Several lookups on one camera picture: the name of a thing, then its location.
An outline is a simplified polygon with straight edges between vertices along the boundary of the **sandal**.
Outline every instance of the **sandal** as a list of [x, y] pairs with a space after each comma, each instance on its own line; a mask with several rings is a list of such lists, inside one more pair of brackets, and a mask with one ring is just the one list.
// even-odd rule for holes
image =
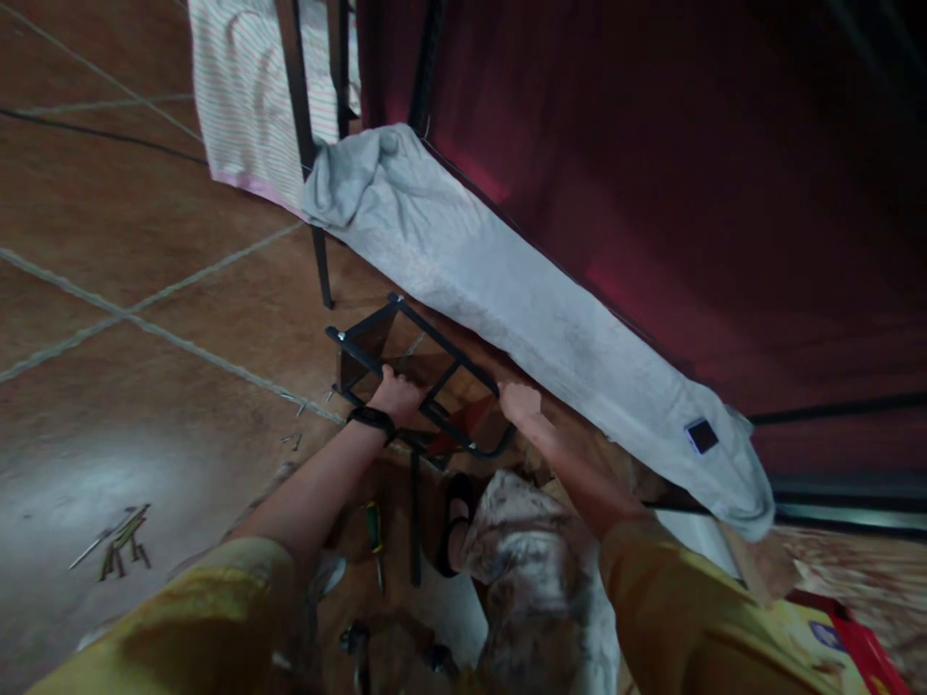
[[[452, 500], [462, 500], [466, 503], [466, 508], [469, 510], [467, 516], [458, 516], [453, 521], [449, 521], [451, 515], [451, 501]], [[435, 556], [435, 569], [440, 572], [441, 576], [451, 578], [457, 576], [457, 572], [451, 570], [451, 563], [447, 557], [447, 544], [451, 540], [451, 532], [457, 527], [459, 523], [469, 524], [473, 521], [473, 516], [476, 514], [476, 499], [473, 492], [473, 484], [470, 482], [470, 477], [465, 473], [458, 473], [451, 480], [451, 484], [447, 488], [447, 493], [444, 496], [444, 530], [441, 532], [441, 543], [437, 548], [437, 554]]]

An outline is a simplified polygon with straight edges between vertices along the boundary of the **black cable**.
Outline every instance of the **black cable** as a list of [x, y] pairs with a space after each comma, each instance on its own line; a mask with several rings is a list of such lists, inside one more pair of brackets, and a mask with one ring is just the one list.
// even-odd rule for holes
[[26, 114], [16, 113], [15, 111], [8, 111], [4, 108], [0, 108], [0, 115], [6, 116], [8, 118], [20, 119], [21, 121], [26, 121], [28, 123], [50, 125], [51, 127], [60, 127], [64, 130], [73, 130], [74, 132], [80, 132], [86, 135], [96, 135], [97, 137], [109, 138], [110, 140], [116, 140], [118, 142], [128, 142], [133, 145], [141, 145], [142, 147], [158, 150], [159, 152], [163, 152], [165, 154], [171, 154], [172, 156], [180, 157], [181, 159], [186, 159], [187, 161], [209, 166], [209, 163], [205, 159], [200, 159], [199, 157], [195, 157], [192, 154], [184, 154], [178, 152], [177, 150], [171, 150], [169, 147], [164, 147], [163, 145], [158, 145], [157, 143], [148, 142], [147, 140], [133, 138], [129, 135], [119, 135], [117, 133], [111, 133], [105, 130], [95, 130], [94, 128], [84, 127], [83, 125], [66, 124], [62, 123], [61, 121], [50, 121], [49, 119], [39, 118], [38, 116], [27, 116]]

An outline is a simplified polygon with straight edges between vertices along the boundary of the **hand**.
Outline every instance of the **hand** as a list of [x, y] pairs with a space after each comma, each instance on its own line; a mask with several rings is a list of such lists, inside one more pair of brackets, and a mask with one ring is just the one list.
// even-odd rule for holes
[[404, 376], [397, 375], [392, 367], [384, 364], [383, 382], [367, 405], [389, 415], [399, 429], [411, 421], [418, 406], [425, 400], [425, 393], [425, 389], [419, 388]]
[[514, 381], [499, 383], [499, 404], [505, 417], [519, 429], [541, 415], [541, 393]]

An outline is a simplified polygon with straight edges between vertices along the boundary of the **forearm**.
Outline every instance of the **forearm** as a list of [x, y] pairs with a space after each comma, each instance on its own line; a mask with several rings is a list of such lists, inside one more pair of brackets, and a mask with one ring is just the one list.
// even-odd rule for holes
[[619, 521], [653, 516], [544, 415], [534, 415], [520, 423], [519, 429], [553, 469], [579, 515], [599, 540]]
[[277, 541], [293, 556], [300, 576], [311, 576], [322, 545], [351, 491], [382, 450], [386, 435], [348, 423], [306, 461], [229, 537]]

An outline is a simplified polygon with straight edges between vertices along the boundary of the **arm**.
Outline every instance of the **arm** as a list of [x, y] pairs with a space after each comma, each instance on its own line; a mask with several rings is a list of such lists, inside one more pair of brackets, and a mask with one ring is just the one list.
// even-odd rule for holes
[[[424, 392], [383, 367], [370, 406], [397, 428]], [[160, 695], [263, 692], [281, 618], [294, 614], [337, 514], [386, 435], [348, 423], [203, 560], [30, 690]]]
[[[368, 405], [408, 424], [425, 392], [383, 365], [383, 382]], [[351, 491], [386, 442], [386, 434], [349, 422], [290, 480], [273, 492], [229, 540], [258, 536], [280, 543], [293, 556], [302, 579], [312, 575], [325, 537]]]
[[549, 463], [583, 521], [600, 541], [619, 521], [651, 519], [627, 489], [591, 461], [541, 413], [541, 394], [530, 386], [499, 384], [502, 412]]
[[641, 692], [829, 692], [771, 635], [764, 611], [682, 547], [631, 493], [541, 414], [541, 394], [499, 384], [502, 411], [550, 464], [602, 542], [618, 640]]

